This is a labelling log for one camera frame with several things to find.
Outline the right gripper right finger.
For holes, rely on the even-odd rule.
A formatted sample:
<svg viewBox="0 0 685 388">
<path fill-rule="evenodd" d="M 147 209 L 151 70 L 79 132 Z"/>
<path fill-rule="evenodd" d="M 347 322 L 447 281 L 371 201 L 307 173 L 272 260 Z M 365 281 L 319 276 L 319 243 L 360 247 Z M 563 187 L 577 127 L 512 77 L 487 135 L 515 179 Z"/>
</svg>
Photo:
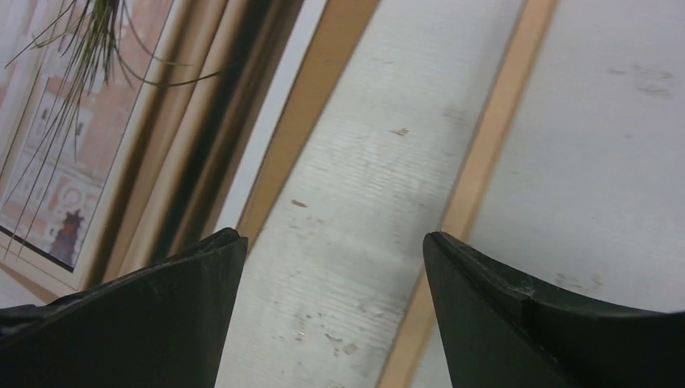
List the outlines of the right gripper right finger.
<svg viewBox="0 0 685 388">
<path fill-rule="evenodd" d="M 683 386 L 683 313 L 563 289 L 444 232 L 422 252 L 454 387 Z"/>
</svg>

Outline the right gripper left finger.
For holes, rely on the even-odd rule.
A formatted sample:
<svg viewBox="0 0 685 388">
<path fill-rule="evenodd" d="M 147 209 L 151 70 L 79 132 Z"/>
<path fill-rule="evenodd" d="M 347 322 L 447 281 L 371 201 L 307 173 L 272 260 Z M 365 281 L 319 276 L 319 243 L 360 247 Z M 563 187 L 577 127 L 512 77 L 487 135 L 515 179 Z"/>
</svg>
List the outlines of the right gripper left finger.
<svg viewBox="0 0 685 388">
<path fill-rule="evenodd" d="M 247 248 L 225 228 L 94 288 L 2 309 L 2 386 L 214 386 Z"/>
</svg>

